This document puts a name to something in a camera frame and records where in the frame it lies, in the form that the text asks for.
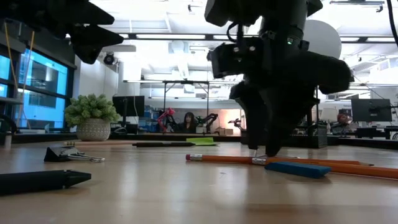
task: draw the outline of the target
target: green object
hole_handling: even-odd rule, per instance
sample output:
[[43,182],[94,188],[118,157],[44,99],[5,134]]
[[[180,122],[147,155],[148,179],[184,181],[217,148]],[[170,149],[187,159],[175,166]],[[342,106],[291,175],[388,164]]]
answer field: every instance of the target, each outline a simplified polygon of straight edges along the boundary
[[217,146],[212,137],[208,138],[188,138],[187,142],[195,143],[196,146]]
[[71,105],[65,109],[65,120],[69,127],[81,124],[89,118],[117,122],[120,117],[113,102],[107,100],[104,94],[99,97],[94,94],[80,95],[78,99],[70,99],[70,103]]

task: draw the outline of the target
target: potted plant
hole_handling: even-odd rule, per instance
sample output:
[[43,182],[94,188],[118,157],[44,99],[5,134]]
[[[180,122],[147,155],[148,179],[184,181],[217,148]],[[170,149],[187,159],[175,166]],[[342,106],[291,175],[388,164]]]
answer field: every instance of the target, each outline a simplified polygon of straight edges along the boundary
[[70,99],[71,105],[65,109],[65,120],[69,127],[77,125],[77,138],[82,141],[105,141],[111,134],[111,122],[116,122],[119,115],[112,101],[102,94],[96,97],[80,95]]

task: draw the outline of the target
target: binder clip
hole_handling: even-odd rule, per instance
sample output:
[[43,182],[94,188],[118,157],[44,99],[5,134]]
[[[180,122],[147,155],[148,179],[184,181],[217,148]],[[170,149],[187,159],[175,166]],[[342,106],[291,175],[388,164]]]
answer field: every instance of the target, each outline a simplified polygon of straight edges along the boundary
[[105,158],[86,156],[73,146],[48,147],[45,153],[44,162],[67,162],[67,161],[91,161],[104,162]]

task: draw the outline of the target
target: pencil eraser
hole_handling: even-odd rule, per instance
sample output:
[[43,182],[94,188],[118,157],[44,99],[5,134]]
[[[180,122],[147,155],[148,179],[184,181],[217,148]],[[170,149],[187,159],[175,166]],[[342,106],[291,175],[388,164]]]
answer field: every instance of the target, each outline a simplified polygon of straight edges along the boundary
[[265,168],[267,170],[316,179],[325,176],[325,174],[331,171],[331,167],[301,164],[298,162],[270,162]]

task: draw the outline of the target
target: dark hair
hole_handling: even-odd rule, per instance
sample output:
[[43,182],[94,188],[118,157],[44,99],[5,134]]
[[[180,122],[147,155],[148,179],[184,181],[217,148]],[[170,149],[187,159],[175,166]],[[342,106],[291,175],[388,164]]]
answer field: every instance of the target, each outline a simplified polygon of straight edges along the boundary
[[188,113],[185,114],[185,116],[184,116],[184,124],[185,125],[187,124],[187,116],[191,117],[190,125],[194,125],[195,124],[195,115],[193,115],[192,112],[188,112]]

